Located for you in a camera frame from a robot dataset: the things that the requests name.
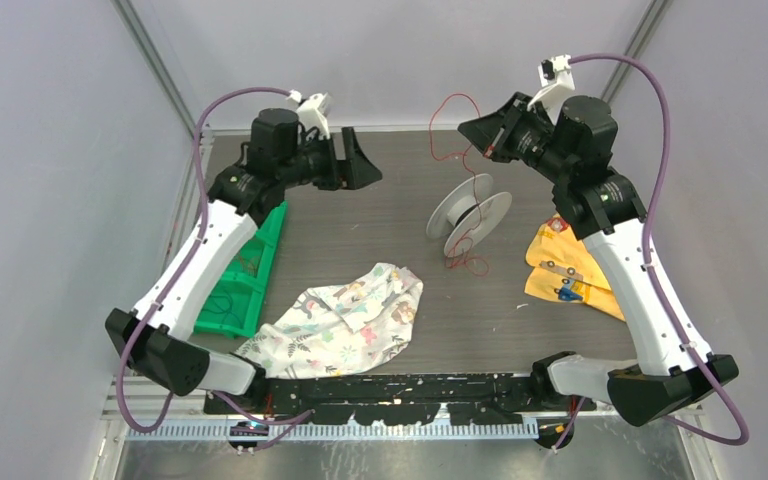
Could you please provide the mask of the grey plastic spool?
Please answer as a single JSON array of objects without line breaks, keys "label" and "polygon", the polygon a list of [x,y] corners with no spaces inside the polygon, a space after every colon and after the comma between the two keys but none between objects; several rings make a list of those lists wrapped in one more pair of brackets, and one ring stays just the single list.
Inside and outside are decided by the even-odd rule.
[{"label": "grey plastic spool", "polygon": [[445,238],[443,254],[459,257],[484,240],[504,219],[512,194],[496,192],[494,179],[481,173],[455,187],[434,209],[427,224],[429,239]]}]

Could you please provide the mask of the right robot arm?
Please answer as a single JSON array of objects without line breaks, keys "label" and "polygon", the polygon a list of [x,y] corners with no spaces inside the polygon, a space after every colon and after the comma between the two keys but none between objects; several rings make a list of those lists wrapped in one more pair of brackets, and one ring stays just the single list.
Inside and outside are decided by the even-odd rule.
[{"label": "right robot arm", "polygon": [[663,305],[668,283],[651,281],[657,255],[643,240],[647,213],[632,182],[610,164],[618,126],[605,102],[573,96],[551,119],[516,93],[458,131],[484,157],[520,161],[552,183],[556,211],[605,275],[631,334],[632,360],[564,351],[536,361],[530,392],[537,406],[551,411],[570,396],[586,397],[642,426],[738,376],[732,356],[714,353],[679,307]]}]

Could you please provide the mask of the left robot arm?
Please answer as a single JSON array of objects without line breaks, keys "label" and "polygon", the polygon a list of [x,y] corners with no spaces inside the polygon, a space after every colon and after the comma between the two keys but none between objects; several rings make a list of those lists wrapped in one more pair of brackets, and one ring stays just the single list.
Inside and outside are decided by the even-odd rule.
[{"label": "left robot arm", "polygon": [[127,369],[177,396],[217,390],[240,412],[258,412],[267,398],[255,380],[257,366],[233,354],[190,342],[195,323],[226,267],[253,239],[288,189],[358,190],[381,180],[360,147],[354,128],[334,138],[299,113],[261,111],[253,120],[240,159],[222,170],[207,191],[205,209],[174,259],[137,304],[115,308],[105,329]]}]

